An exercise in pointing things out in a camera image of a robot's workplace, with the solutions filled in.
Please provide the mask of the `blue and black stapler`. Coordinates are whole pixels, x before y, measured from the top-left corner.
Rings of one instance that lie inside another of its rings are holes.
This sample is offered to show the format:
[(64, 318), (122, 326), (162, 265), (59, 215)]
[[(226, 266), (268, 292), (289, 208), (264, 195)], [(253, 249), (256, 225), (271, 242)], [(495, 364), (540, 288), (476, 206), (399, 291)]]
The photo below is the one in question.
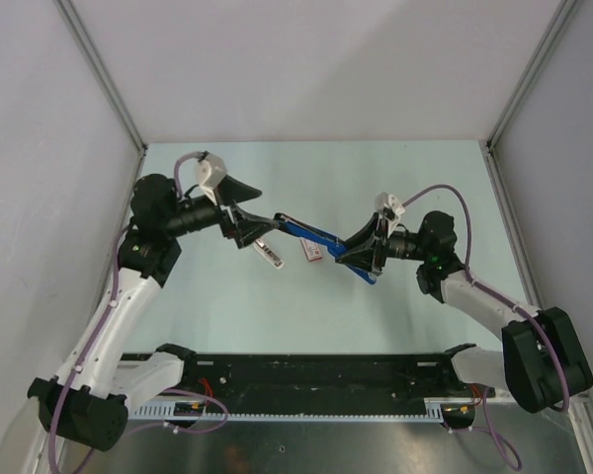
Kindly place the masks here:
[(340, 237), (309, 224), (305, 224), (283, 212), (276, 212), (274, 220), (278, 223), (278, 229), (280, 231), (324, 247), (335, 259), (340, 258), (355, 249), (355, 246), (351, 246), (347, 241), (342, 240)]

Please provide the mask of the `red white staple box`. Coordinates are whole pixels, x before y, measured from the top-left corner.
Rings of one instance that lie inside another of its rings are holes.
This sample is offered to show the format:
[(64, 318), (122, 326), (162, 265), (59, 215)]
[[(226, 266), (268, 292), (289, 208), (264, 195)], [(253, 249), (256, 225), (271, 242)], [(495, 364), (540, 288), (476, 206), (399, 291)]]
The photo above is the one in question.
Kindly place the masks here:
[(314, 263), (322, 260), (322, 252), (316, 242), (306, 238), (299, 238), (305, 257), (309, 263)]

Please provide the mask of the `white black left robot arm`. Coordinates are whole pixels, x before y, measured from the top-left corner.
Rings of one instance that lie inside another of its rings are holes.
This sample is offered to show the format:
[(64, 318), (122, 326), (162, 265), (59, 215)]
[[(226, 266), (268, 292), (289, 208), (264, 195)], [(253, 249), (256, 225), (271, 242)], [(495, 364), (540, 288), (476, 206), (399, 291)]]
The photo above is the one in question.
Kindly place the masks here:
[(49, 380), (28, 391), (39, 402), (39, 419), (59, 435), (99, 451), (122, 437), (128, 416), (168, 389), (185, 395), (199, 382), (195, 352), (165, 344), (135, 368), (119, 373), (134, 326), (164, 287), (181, 254), (179, 238), (217, 225), (243, 246), (251, 225), (238, 224), (228, 209), (261, 196), (229, 176), (199, 197), (179, 196), (175, 181), (161, 174), (140, 178), (130, 200), (132, 216), (113, 261), (109, 288), (73, 353)]

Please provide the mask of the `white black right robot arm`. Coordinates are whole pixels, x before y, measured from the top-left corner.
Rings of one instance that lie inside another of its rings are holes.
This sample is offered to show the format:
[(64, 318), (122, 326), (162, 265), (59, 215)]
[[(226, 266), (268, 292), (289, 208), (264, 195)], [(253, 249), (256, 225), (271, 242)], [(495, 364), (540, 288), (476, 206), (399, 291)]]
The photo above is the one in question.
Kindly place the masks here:
[(593, 373), (569, 315), (558, 307), (522, 303), (472, 275), (458, 257), (452, 216), (425, 215), (415, 232), (391, 230), (380, 214), (345, 243), (336, 261), (376, 277), (389, 259), (418, 262), (422, 293), (456, 308), (488, 330), (501, 350), (458, 349), (436, 371), (438, 388), (459, 396), (472, 383), (510, 393), (529, 413), (564, 410), (573, 395), (592, 388)]

